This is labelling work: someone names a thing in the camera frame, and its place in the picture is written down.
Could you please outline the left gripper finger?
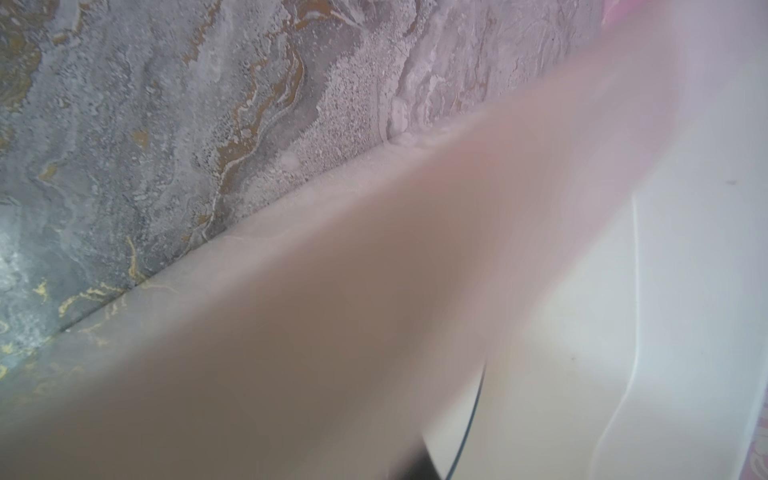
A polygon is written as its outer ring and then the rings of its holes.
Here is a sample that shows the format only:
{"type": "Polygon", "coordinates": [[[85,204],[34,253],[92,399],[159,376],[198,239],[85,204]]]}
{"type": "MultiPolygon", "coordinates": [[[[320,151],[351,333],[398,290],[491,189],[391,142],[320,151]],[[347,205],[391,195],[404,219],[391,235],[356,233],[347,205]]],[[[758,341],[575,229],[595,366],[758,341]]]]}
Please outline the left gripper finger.
{"type": "Polygon", "coordinates": [[[390,480],[442,480],[423,441],[403,466],[389,470],[390,480]]]}

